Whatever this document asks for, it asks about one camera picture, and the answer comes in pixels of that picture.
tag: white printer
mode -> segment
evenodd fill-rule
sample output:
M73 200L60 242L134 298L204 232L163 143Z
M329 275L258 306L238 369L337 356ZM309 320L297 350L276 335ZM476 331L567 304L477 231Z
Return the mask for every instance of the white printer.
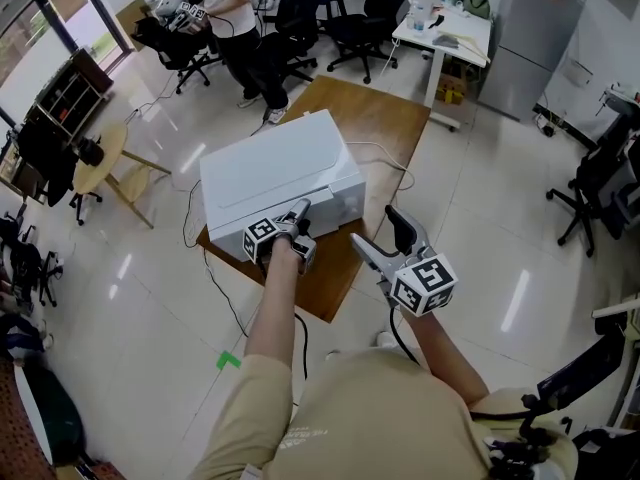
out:
M328 110L249 137L200 160L209 239L238 260L245 227L311 201L312 238L362 217L366 183Z

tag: bottle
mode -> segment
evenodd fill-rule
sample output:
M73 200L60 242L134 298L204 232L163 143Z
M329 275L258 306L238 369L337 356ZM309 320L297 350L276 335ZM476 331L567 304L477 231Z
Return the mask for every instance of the bottle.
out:
M424 9L422 6L417 6L415 15L414 15L414 25L413 28L415 30L416 35L422 35L424 33Z
M413 30L415 28L415 18L416 18L416 4L411 2L411 7L409 7L409 12L407 13L407 28L409 30Z

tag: green tape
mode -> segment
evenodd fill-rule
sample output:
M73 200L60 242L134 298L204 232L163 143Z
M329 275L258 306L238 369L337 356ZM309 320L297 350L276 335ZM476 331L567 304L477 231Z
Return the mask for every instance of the green tape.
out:
M236 368L240 368L242 361L225 350L220 356L220 359L218 359L218 364L216 366L218 367L218 370L222 371L224 370L224 367L227 365L227 363L230 363Z

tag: human arm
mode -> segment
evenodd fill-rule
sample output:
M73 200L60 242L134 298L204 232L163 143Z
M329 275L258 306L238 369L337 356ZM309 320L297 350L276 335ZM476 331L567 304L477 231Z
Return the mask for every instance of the human arm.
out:
M291 368L299 265L300 256L291 249L290 241L284 237L277 239L273 244L262 302L244 350L245 356L271 357Z
M190 480L237 479L248 464L262 468L273 460L293 407L291 362L299 261L286 238L276 240L262 302L236 373L239 379Z
M226 0L220 4L207 7L205 11L209 16L219 16L227 12L233 11L245 4L248 4L251 0Z
M453 344L433 313L416 317L402 314L413 330L431 373L458 393L467 406L489 395L489 389Z

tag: beige shirt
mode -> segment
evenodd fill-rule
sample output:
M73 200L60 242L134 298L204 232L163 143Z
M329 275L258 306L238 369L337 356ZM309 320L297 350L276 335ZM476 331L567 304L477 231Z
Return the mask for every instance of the beige shirt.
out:
M519 422L473 422L457 393L400 355L374 349L342 356L309 379L293 419L291 370L245 357L190 480L240 478L247 465L283 480L481 480L490 467L482 439L517 435ZM522 411L520 394L500 391L474 410ZM573 478L577 451L558 435L552 459Z

